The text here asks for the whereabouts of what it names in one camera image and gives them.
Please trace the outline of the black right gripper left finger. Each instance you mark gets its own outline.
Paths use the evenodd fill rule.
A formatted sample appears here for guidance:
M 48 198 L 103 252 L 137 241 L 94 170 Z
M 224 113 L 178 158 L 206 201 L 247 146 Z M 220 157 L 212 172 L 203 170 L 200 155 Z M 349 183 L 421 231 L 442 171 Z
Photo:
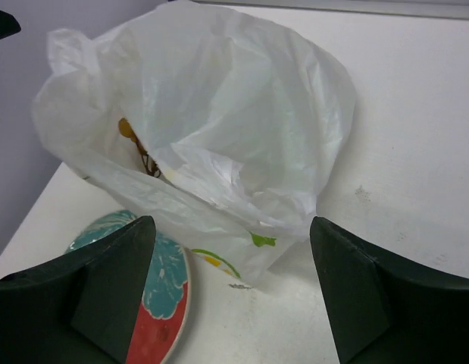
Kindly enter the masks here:
M 0 279 L 0 363 L 125 363 L 153 218 Z

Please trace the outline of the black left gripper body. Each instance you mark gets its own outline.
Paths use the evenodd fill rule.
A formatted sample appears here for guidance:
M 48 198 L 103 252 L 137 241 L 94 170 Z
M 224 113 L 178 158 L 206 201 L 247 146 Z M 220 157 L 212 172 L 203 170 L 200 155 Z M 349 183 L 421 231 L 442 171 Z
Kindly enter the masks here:
M 21 26 L 17 19 L 13 15 L 0 10 L 0 40 L 13 36 L 20 31 Z

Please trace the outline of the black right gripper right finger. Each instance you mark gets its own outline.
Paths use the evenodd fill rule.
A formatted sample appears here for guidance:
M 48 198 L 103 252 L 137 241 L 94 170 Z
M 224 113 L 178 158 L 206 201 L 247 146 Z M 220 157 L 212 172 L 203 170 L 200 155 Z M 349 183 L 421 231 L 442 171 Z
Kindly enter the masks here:
M 469 279 L 369 243 L 326 218 L 311 250 L 341 363 L 469 363 Z

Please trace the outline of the white plastic bag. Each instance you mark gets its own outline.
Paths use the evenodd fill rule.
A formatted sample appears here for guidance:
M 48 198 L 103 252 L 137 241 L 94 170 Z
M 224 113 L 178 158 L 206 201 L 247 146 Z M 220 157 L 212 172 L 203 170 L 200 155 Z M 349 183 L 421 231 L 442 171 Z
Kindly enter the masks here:
M 308 239 L 349 137 L 343 65 L 290 28 L 174 1 L 90 39 L 48 35 L 32 104 L 43 146 L 219 269 L 255 283 Z M 146 174 L 126 118 L 161 170 Z

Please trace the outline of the fake longan bunch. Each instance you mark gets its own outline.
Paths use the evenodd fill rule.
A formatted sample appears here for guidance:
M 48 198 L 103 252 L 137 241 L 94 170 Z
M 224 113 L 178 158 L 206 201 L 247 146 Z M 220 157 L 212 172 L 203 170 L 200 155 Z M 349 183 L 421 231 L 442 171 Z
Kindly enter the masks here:
M 136 150 L 140 155 L 142 165 L 145 169 L 146 174 L 155 178 L 159 178 L 161 176 L 161 170 L 158 167 L 158 164 L 146 152 L 145 148 L 141 144 L 141 141 L 133 131 L 130 123 L 126 118 L 121 118 L 118 121 L 118 130 L 121 136 L 126 137 L 128 140 L 135 144 Z

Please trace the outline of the red and teal plate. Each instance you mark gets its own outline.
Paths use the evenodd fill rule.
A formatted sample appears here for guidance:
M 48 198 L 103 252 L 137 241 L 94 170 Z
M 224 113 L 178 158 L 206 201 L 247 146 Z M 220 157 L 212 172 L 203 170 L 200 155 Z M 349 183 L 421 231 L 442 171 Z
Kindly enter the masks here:
M 186 324 L 191 293 L 189 281 L 186 251 L 176 241 L 158 232 L 128 363 L 167 361 Z

